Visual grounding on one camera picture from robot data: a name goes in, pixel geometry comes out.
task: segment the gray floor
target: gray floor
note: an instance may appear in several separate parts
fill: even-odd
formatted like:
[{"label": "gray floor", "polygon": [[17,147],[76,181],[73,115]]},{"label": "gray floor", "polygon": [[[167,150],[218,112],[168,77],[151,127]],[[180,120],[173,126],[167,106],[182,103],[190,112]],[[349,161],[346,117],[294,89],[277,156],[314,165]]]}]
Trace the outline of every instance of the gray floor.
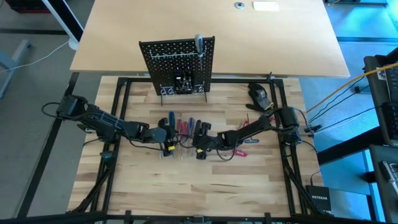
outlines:
[{"label": "gray floor", "polygon": [[[68,1],[83,25],[93,1]],[[326,9],[338,36],[398,37],[391,17],[383,7],[334,5]],[[11,11],[7,4],[0,9],[0,28],[5,27],[60,29],[51,15],[18,14]],[[11,54],[22,39],[29,39],[33,45],[25,57],[25,63],[43,57],[67,41],[65,36],[0,34],[0,49]],[[362,73],[364,56],[386,54],[395,46],[396,44],[340,43],[352,77]],[[6,97],[0,100],[0,218],[9,218],[15,214],[52,121],[42,115],[40,107],[48,101],[59,101],[61,98],[71,75],[69,66],[73,54],[74,51],[64,47],[43,62],[19,69],[9,85]],[[101,75],[82,73],[75,94],[94,101]],[[330,78],[300,79],[306,107],[311,107],[345,81]],[[356,95],[314,121],[314,124],[326,126],[371,106],[372,99],[369,95]],[[317,134],[315,145],[319,151],[324,150],[376,124],[375,114],[370,111],[349,124]],[[74,123],[65,122],[58,136],[30,215],[63,213],[67,207],[85,135]],[[361,194],[369,193],[369,186],[358,177],[364,171],[362,154],[322,167],[327,187]],[[368,213],[358,212],[367,210],[367,206],[358,204],[352,209],[355,210],[353,218],[368,217]]]}]

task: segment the light wood desk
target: light wood desk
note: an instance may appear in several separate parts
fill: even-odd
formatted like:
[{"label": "light wood desk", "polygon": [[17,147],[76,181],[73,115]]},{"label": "light wood desk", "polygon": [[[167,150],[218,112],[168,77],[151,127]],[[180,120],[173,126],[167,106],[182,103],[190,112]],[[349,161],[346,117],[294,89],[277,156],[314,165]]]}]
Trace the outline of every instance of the light wood desk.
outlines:
[{"label": "light wood desk", "polygon": [[139,41],[216,37],[213,73],[349,77],[320,0],[96,0],[71,65],[77,72],[146,72]]},{"label": "light wood desk", "polygon": [[[95,104],[102,110],[111,111],[117,80],[117,77],[101,79]],[[304,109],[299,81],[284,81],[288,105]],[[169,96],[160,106],[160,97],[155,94],[152,83],[133,83],[125,120],[155,127],[159,119],[173,110],[176,119],[193,117],[211,123],[209,135],[214,136],[219,131],[236,129],[246,113],[251,121],[256,120],[259,113],[245,107],[249,102],[247,84],[213,83],[208,103],[203,95]],[[297,117],[303,123],[302,116],[297,114]],[[86,140],[95,138],[95,134],[88,134]],[[277,134],[268,131],[254,138],[260,139],[260,143],[239,147],[249,153],[248,157],[236,156],[229,162],[222,162],[215,151],[205,161],[195,157],[181,160],[179,156],[159,159],[157,151],[134,148],[123,138],[108,213],[122,215],[125,210],[131,210],[134,215],[261,217],[264,212],[270,212],[272,217],[289,217]],[[98,141],[83,148],[68,209],[77,207],[94,186],[102,149],[103,143]],[[306,144],[297,147],[297,154],[303,184],[309,184],[311,174],[319,171],[317,155]],[[316,185],[322,185],[320,174],[314,175],[313,180]],[[293,193],[299,212],[294,185]]]}]

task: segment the paper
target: paper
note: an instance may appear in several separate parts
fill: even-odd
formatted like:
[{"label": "paper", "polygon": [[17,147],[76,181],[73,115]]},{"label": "paper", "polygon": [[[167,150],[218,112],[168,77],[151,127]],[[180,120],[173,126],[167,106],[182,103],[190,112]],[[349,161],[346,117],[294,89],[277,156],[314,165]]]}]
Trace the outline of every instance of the paper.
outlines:
[{"label": "paper", "polygon": [[279,11],[277,2],[253,2],[253,7],[257,11]]}]

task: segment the black pegboard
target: black pegboard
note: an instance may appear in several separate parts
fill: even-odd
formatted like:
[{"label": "black pegboard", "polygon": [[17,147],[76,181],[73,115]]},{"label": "black pegboard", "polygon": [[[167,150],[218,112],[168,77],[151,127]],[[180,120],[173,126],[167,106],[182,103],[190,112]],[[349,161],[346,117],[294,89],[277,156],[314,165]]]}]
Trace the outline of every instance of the black pegboard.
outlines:
[{"label": "black pegboard", "polygon": [[210,91],[214,36],[203,38],[202,70],[195,39],[139,42],[139,46],[158,95],[161,95],[161,86],[174,86],[177,70],[191,70],[195,85],[203,85],[205,92]]}]

